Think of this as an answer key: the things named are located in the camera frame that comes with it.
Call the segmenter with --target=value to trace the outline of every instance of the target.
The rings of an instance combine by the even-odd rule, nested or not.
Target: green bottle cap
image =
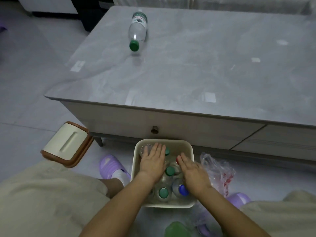
[[[138,49],[139,49],[139,43],[138,43],[137,40],[131,40],[131,42],[130,42],[130,49],[131,49],[132,51],[138,51]]]
[[[175,173],[175,169],[172,166],[168,166],[165,170],[166,175],[173,176]]]
[[[167,198],[169,195],[169,191],[167,190],[167,188],[163,187],[159,190],[159,197],[162,199]]]
[[[170,154],[169,148],[166,147],[165,156],[167,156],[167,155],[169,155],[169,154]]]

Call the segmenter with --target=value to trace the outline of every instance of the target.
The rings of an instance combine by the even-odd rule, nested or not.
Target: white storage bin
[[[131,180],[135,178],[137,173],[139,172],[140,166],[140,155],[139,151],[144,144],[154,145],[156,142],[166,145],[166,147],[170,150],[170,157],[180,155],[183,152],[188,158],[190,158],[194,162],[193,149],[190,143],[183,140],[150,140],[145,139],[138,142],[135,146],[134,150],[134,158],[133,158],[133,166],[132,166],[132,174]],[[188,198],[179,199],[172,193],[172,199],[169,202],[157,202],[149,203],[145,202],[143,206],[145,207],[156,207],[156,208],[190,208],[194,206],[196,199],[189,195]]]

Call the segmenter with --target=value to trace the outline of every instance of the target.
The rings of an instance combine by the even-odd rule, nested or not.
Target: hand
[[[144,149],[142,160],[140,161],[140,175],[146,174],[152,181],[152,185],[157,183],[165,170],[166,146],[156,143],[148,155],[147,146]]]
[[[195,198],[199,199],[207,188],[212,188],[209,176],[200,163],[194,163],[184,153],[178,155],[177,160],[184,175],[185,186]]]

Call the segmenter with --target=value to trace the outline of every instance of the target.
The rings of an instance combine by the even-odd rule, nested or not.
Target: bottle label
[[[137,22],[144,26],[144,28],[147,30],[147,17],[142,12],[135,12],[133,14],[132,23]]]

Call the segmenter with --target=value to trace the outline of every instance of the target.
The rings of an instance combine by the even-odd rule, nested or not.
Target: leg
[[[117,179],[99,179],[107,187],[107,196],[112,199],[117,193],[119,193],[123,188],[123,183]]]
[[[103,146],[103,142],[101,137],[93,137],[95,139],[95,141],[97,142],[97,144],[102,147]]]

